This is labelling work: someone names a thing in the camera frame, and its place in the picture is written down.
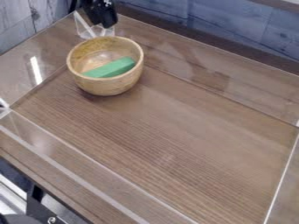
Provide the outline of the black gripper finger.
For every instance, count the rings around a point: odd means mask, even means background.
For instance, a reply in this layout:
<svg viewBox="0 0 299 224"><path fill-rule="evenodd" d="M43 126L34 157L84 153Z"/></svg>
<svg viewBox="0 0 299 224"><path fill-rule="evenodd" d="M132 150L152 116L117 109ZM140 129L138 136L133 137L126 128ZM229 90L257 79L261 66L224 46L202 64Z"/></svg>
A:
<svg viewBox="0 0 299 224"><path fill-rule="evenodd" d="M93 25L112 27L117 23L117 12L113 0L81 0L81 7Z"/></svg>

